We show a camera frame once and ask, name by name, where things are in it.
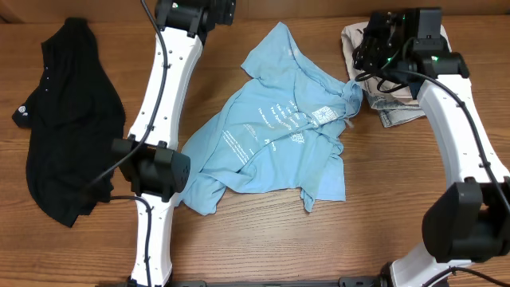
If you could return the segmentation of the light blue t-shirt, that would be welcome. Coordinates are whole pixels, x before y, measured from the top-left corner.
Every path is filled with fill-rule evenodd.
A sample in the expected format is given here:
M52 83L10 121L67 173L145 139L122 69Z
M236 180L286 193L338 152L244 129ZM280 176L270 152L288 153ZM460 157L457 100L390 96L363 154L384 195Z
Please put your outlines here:
M346 198L340 134L361 108L354 81L325 73L277 24L245 59L249 80L183 147L190 176L179 199L213 214L226 190L297 188L304 209Z

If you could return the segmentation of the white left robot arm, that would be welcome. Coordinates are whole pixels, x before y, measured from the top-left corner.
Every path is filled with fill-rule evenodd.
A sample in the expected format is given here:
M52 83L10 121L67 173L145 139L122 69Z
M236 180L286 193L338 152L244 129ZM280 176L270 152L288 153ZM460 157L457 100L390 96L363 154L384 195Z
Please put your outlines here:
M231 25L235 9L235 0L166 0L149 15L155 54L143 103L127 138L112 144L137 210L128 286L171 285L173 213L190 174L190 158L178 151L182 107L207 34L217 25Z

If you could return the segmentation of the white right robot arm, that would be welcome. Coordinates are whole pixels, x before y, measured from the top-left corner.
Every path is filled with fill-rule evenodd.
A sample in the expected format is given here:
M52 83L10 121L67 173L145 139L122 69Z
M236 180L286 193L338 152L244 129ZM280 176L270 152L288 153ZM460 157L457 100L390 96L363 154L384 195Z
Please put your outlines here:
M377 276L342 286L445 286L457 272L509 251L509 172L494 152L473 102L469 69L441 35L441 10L375 12L355 48L357 81L378 77L408 88L441 153L446 192L422 220L422 242Z

